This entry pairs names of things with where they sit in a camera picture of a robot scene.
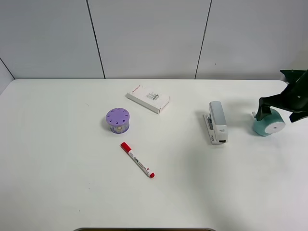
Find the stapler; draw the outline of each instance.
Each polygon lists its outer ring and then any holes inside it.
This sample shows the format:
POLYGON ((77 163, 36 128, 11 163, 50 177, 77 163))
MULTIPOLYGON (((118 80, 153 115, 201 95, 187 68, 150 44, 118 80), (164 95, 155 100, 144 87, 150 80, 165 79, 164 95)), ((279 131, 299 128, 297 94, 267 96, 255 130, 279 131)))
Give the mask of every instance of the stapler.
POLYGON ((210 102, 209 109, 210 114, 204 115, 204 119, 212 144, 223 144, 228 142, 227 122, 221 102, 210 102))

